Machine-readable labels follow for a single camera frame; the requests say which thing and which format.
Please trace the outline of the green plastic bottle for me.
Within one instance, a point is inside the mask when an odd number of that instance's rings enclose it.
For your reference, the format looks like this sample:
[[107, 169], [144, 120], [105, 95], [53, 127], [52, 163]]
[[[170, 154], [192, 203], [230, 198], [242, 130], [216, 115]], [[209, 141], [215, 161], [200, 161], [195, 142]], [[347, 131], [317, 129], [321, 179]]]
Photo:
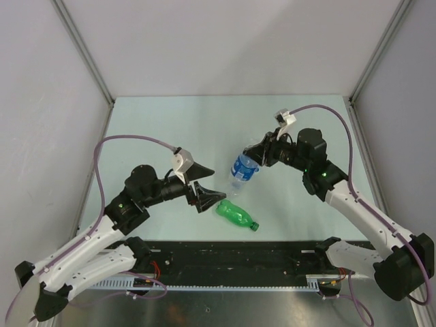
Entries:
[[248, 212], [229, 200], [220, 201], [215, 212], [240, 228], [248, 228], [253, 232], [257, 232], [260, 226]]

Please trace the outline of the blue label bottle white cap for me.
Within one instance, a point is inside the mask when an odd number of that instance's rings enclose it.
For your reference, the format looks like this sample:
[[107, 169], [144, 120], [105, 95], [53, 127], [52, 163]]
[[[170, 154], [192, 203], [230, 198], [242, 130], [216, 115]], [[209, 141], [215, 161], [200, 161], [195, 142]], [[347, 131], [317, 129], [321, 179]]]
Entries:
[[259, 172], [260, 166], [250, 157], [244, 154], [247, 147], [260, 142], [259, 138], [243, 138], [236, 148], [234, 161], [230, 166], [226, 191], [228, 198], [239, 196], [246, 184]]

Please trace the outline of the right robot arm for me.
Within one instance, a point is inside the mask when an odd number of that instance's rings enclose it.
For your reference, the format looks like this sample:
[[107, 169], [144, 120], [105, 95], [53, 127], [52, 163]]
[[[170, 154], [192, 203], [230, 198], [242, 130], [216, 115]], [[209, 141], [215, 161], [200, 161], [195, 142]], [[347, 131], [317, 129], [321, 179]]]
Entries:
[[327, 144], [318, 129], [306, 128], [296, 141], [288, 134], [268, 132], [263, 140], [248, 146], [244, 155], [260, 166], [277, 162], [302, 172], [302, 183], [309, 194], [345, 216], [367, 238], [372, 249], [361, 248], [331, 237], [314, 256], [321, 273], [346, 268], [375, 280], [382, 292], [400, 301], [425, 285], [435, 272], [435, 246], [426, 234], [413, 235], [369, 204], [353, 188], [352, 179], [327, 158]]

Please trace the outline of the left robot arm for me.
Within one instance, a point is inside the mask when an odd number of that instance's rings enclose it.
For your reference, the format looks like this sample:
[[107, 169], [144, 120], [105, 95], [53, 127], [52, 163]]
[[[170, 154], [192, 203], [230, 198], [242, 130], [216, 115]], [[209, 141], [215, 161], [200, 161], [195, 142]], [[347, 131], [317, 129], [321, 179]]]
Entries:
[[45, 322], [58, 315], [88, 287], [123, 272], [143, 272], [151, 263], [151, 250], [130, 233], [149, 217], [148, 209], [185, 198], [199, 213], [225, 199], [219, 191], [204, 188], [199, 179], [214, 170], [177, 159], [174, 175], [158, 178], [150, 165], [135, 167], [121, 193], [103, 205], [99, 217], [84, 231], [46, 259], [23, 261], [15, 267], [20, 293], [8, 309], [6, 326]]

